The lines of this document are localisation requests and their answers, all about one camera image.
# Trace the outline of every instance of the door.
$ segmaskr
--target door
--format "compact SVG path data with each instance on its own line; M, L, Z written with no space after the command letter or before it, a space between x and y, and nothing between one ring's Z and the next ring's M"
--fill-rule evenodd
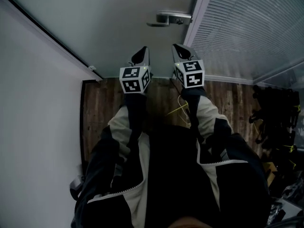
M155 77L171 77L171 45L188 26L153 28L156 12L192 14L196 0L15 0L38 23L102 77L118 77L130 55L150 48Z

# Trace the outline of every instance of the black and white jacket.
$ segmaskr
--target black and white jacket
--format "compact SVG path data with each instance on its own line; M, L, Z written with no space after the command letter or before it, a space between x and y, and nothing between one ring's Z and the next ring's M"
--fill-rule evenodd
M146 96L124 106L93 149L73 228L168 227L194 216L212 227L263 227L270 210L259 158L203 88L183 89L191 129L142 133Z

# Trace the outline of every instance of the white wall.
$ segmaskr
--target white wall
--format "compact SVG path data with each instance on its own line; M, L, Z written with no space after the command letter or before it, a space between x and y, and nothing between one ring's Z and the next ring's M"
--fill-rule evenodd
M150 49L154 77L171 77L171 46L183 43L188 26L151 28L159 10L192 13L196 0L15 0L103 77L143 46Z
M0 227L66 228L81 84L93 77L26 23L0 0Z

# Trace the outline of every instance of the zipper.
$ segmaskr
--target zipper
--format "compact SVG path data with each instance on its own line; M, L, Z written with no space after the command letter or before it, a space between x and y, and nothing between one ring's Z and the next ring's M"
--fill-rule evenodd
M87 203L91 203L91 202L94 202L94 201L100 201L100 200L109 199L109 198L112 198L112 197L123 195L126 192L129 192L131 190L134 190L134 189L138 188L139 186L141 186L143 184L144 181L145 180L143 180L141 183L139 183L135 187L129 188L129 189L121 191L121 192L108 193L108 194L105 194L105 195L103 195L102 197L99 197L99 198L92 198Z
M225 161L220 161L220 162L214 162L214 163L206 163L206 164L201 164L198 163L199 165L202 166L210 166L210 165L224 165L224 164L232 164L232 163L248 163L248 161L243 161L243 160L225 160Z

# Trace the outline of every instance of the yellow cable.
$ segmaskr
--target yellow cable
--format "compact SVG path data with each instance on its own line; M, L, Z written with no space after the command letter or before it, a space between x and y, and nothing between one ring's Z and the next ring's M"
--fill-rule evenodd
M294 105L294 107L298 109L298 110L297 110L298 112L301 111L301 106L300 106L300 105Z
M182 109L183 107L185 107L185 106L187 106L187 105L188 105L188 103L186 103L185 105L182 105L182 106L179 107L179 108L176 108L175 110L173 110L173 111L169 112L168 114L166 114L166 116L169 115L169 114L171 114L171 113L173 113L173 112L176 112L177 110Z
M180 105L180 107L181 107L181 104L180 104L180 96L181 95L179 95L179 97L177 97L177 103ZM182 108L182 111L184 112L184 114L185 114L185 116L186 117L188 117L188 115L187 115L187 113L185 112L185 110Z
M289 145L283 145L283 146L285 146L285 147L289 147L289 152L291 153L292 151L294 151L294 146L293 145L291 145L291 146L289 146Z
M293 163L291 160L289 160L291 163L292 163L292 165L293 165L293 170L295 169L295 166L296 166L296 164L295 163Z

